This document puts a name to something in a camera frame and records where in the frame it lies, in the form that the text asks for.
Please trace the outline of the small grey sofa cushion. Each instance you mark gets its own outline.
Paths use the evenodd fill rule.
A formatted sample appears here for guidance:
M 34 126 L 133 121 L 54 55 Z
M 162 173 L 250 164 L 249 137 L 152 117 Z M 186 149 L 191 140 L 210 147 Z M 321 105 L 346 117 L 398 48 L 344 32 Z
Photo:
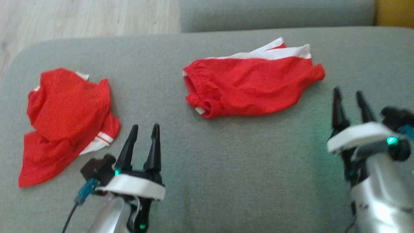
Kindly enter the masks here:
M 372 26 L 375 0 L 180 0 L 182 32 Z

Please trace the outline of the yellow cushion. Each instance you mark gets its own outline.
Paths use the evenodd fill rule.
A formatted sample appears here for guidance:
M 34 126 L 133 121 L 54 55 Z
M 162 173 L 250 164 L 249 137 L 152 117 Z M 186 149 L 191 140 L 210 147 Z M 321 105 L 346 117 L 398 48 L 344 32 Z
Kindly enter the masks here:
M 414 28 L 414 0 L 375 0 L 376 26 Z

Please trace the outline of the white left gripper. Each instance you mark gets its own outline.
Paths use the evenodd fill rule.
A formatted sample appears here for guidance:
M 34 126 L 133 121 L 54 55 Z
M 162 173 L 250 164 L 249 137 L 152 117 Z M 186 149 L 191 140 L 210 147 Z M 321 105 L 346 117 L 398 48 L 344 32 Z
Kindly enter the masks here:
M 115 172 L 132 171 L 133 149 L 138 134 L 133 125 L 115 163 Z M 151 148 L 143 169 L 161 171 L 160 125 L 155 123 L 151 133 Z M 147 233 L 151 203 L 164 200 L 166 189 L 149 179 L 117 174 L 105 186 L 98 187 L 108 201 L 95 219 L 95 233 Z

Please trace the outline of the large grey sofa seat cushion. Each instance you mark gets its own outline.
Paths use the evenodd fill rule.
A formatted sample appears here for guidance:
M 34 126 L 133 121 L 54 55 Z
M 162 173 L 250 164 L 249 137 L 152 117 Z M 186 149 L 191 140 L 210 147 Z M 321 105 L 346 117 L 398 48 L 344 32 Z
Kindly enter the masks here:
M 187 104 L 182 68 L 196 59 L 250 52 L 282 37 L 310 45 L 324 81 L 282 112 L 205 119 Z M 19 189 L 27 95 L 43 71 L 64 67 L 108 78 L 121 130 L 113 144 L 77 158 L 53 180 Z M 414 29 L 287 28 L 137 37 L 60 39 L 15 57 L 0 82 L 0 233 L 61 233 L 92 157 L 118 156 L 139 125 L 133 167 L 160 124 L 166 196 L 151 205 L 153 233 L 344 233 L 353 221 L 340 157 L 327 152 L 332 90 L 361 123 L 361 90 L 377 118 L 387 105 L 414 112 Z

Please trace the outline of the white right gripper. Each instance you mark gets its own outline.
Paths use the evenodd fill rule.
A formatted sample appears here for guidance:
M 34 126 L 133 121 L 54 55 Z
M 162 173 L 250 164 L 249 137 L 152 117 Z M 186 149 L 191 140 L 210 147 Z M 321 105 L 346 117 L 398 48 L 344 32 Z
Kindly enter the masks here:
M 361 162 L 352 161 L 352 156 L 357 148 L 376 142 L 384 142 L 386 150 L 394 161 L 406 161 L 410 157 L 410 144 L 407 139 L 399 139 L 397 133 L 376 122 L 376 117 L 370 105 L 365 100 L 362 91 L 356 92 L 356 101 L 361 112 L 362 123 L 350 126 L 343 111 L 342 95 L 339 87 L 333 90 L 332 103 L 332 128 L 333 136 L 327 141 L 328 152 L 338 153 L 343 159 L 344 178 L 350 185 L 357 185 L 368 177 L 368 173 L 362 170 L 363 163 L 370 156 L 362 155 Z

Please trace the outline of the red basketball shorts white stripe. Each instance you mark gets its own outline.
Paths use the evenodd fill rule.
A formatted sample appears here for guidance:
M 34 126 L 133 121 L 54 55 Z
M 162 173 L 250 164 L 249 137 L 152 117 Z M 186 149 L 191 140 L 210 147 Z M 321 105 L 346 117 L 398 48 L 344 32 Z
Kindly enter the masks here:
M 203 118 L 262 116 L 295 105 L 325 70 L 309 44 L 288 47 L 280 37 L 250 52 L 194 60 L 182 77 L 188 105 Z

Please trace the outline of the red t-shirt white sleeves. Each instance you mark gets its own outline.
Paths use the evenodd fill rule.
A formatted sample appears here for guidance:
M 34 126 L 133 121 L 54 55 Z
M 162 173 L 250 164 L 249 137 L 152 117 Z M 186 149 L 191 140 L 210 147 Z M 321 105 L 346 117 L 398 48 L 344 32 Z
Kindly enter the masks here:
M 19 188 L 43 184 L 80 155 L 110 146 L 121 127 L 108 79 L 91 82 L 89 75 L 66 68 L 40 75 L 26 114 L 33 131 L 24 136 Z

